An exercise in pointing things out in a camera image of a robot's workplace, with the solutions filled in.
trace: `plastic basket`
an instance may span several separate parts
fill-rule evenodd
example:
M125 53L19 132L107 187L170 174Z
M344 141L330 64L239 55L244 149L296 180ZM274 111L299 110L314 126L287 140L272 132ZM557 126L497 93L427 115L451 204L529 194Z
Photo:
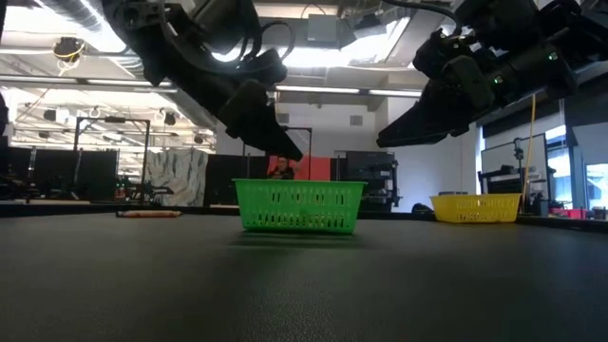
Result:
M245 229L351 234L364 182L235 180Z
M522 194L435 196L438 220L451 223L514 222Z

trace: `green basket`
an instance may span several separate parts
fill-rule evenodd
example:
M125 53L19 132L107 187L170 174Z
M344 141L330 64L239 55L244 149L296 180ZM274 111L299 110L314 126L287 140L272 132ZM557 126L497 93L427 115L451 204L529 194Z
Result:
M352 234L364 182L234 180L245 229Z

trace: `window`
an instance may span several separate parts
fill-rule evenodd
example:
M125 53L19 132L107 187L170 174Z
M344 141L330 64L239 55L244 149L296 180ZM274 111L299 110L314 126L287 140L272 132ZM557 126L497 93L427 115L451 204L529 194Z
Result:
M587 165L589 209L608 207L608 164Z
M556 201L567 203L566 208L572 209L572 179L570 177L570 154L567 147L549 151L547 156L549 167L556 172L551 191Z

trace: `black table surface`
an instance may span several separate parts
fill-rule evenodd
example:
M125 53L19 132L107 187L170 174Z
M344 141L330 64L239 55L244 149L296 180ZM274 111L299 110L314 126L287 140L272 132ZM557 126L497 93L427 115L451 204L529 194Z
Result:
M0 341L608 341L608 236L359 221L0 219Z

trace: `yellow basket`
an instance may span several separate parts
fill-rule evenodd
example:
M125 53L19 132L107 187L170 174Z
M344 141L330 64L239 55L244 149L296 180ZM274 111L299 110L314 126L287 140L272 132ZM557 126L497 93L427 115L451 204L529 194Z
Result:
M522 194L434 196L435 216L442 222L514 222Z

